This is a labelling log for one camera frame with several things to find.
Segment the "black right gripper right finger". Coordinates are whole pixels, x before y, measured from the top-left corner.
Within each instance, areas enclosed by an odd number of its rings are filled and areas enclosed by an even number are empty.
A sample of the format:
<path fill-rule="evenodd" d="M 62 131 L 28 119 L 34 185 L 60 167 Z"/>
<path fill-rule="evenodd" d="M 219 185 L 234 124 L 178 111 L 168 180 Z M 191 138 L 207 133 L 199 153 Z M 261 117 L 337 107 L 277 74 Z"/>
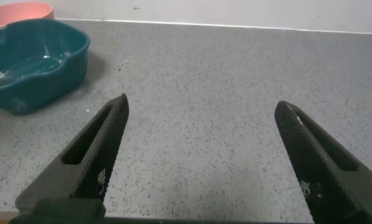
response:
<path fill-rule="evenodd" d="M 372 171 L 296 105 L 277 128 L 315 223 L 372 223 Z"/>

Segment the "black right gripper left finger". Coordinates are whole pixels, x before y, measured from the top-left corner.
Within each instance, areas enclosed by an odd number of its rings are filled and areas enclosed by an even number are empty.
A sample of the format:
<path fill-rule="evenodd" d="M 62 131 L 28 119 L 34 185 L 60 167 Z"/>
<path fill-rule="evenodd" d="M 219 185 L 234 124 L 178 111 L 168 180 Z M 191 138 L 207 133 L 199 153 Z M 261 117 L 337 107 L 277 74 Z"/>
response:
<path fill-rule="evenodd" d="M 28 213 L 43 198 L 103 201 L 129 116 L 125 94 L 107 102 L 16 198 Z"/>

